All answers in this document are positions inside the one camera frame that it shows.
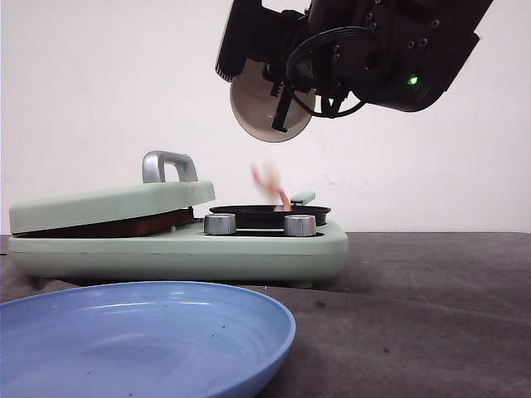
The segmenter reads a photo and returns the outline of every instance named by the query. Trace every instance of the black pan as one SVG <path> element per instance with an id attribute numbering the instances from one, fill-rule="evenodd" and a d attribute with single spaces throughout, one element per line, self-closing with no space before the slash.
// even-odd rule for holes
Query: black pan
<path id="1" fill-rule="evenodd" d="M 284 216 L 290 214 L 310 214 L 315 216 L 315 224 L 326 224 L 326 214 L 330 213 L 328 207 L 318 206 L 293 206 L 291 211 L 275 211 L 275 205 L 249 205 L 249 206 L 219 206 L 211 207 L 212 213 L 232 213 L 236 215 L 236 228 L 249 229 L 282 229 Z"/>

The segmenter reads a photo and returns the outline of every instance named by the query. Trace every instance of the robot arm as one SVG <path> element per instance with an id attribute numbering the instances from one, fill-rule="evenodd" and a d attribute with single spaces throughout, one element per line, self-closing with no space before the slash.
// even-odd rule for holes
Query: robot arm
<path id="1" fill-rule="evenodd" d="M 255 79 L 267 84 L 260 90 L 267 87 L 276 98 L 267 115 L 270 141 L 293 135 L 286 118 L 296 105 L 308 118 L 338 118 L 365 104 L 417 112 L 448 90 L 479 40 L 474 30 L 491 3 L 313 0 L 301 13 L 234 0 L 216 71 L 233 82 L 248 60 L 260 63 Z M 340 110 L 350 93 L 359 103 Z M 309 95 L 320 96 L 321 112 Z"/>

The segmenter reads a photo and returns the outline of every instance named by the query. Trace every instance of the dark table surface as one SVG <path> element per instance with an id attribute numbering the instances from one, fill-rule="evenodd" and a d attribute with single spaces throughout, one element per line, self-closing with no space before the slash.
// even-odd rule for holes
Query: dark table surface
<path id="1" fill-rule="evenodd" d="M 297 321 L 260 398 L 531 396 L 531 235 L 348 238 L 345 268 L 313 289 L 246 286 Z M 96 283 L 35 278 L 0 259 L 3 302 Z"/>

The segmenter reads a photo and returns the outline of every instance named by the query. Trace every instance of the mint green portable stove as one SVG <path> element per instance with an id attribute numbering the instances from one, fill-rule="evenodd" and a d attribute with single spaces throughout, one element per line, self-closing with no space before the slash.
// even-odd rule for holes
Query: mint green portable stove
<path id="1" fill-rule="evenodd" d="M 164 164 L 179 182 L 165 182 Z M 347 236 L 306 206 L 313 192 L 274 206 L 214 207 L 198 219 L 193 206 L 214 200 L 187 155 L 151 152 L 144 183 L 68 197 L 27 201 L 9 211 L 14 264 L 47 278 L 274 280 L 307 284 L 337 274 Z"/>

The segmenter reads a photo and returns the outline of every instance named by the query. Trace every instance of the pan handle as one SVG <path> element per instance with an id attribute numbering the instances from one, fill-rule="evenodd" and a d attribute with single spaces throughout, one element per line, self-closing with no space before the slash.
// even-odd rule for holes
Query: pan handle
<path id="1" fill-rule="evenodd" d="M 180 181 L 197 181 L 197 172 L 192 158 L 181 153 L 152 151 L 142 161 L 142 180 L 144 182 L 166 182 L 164 164 L 177 169 Z"/>
<path id="2" fill-rule="evenodd" d="M 315 199 L 315 192 L 313 191 L 302 191 L 293 195 L 290 198 L 291 203 L 294 205 L 307 205 Z"/>

